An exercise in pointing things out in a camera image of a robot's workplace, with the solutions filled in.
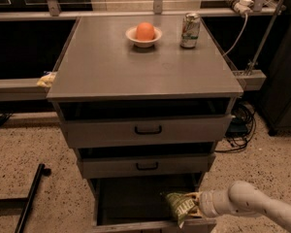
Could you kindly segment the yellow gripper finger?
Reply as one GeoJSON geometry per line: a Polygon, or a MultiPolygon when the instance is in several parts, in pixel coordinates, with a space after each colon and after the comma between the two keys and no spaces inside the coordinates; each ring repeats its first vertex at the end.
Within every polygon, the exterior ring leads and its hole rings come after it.
{"type": "Polygon", "coordinates": [[[196,208],[196,209],[191,210],[188,215],[192,217],[201,217],[202,213],[198,208],[196,208]]]}
{"type": "Polygon", "coordinates": [[[202,192],[189,192],[189,193],[186,193],[185,196],[190,197],[194,199],[195,201],[199,201],[201,194],[202,192]]]}

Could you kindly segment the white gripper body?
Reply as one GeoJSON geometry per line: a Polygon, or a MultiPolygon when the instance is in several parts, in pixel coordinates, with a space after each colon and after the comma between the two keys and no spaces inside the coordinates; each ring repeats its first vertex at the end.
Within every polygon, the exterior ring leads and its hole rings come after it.
{"type": "Polygon", "coordinates": [[[199,197],[199,208],[206,217],[229,215],[233,211],[227,189],[203,191],[199,197]]]}

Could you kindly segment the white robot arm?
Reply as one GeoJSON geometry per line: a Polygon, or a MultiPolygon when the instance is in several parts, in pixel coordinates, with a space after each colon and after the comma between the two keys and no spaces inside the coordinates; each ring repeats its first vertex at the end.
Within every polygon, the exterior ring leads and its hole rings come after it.
{"type": "Polygon", "coordinates": [[[225,189],[185,196],[197,204],[196,216],[265,216],[291,233],[291,205],[269,197],[251,183],[235,181],[225,189]]]}

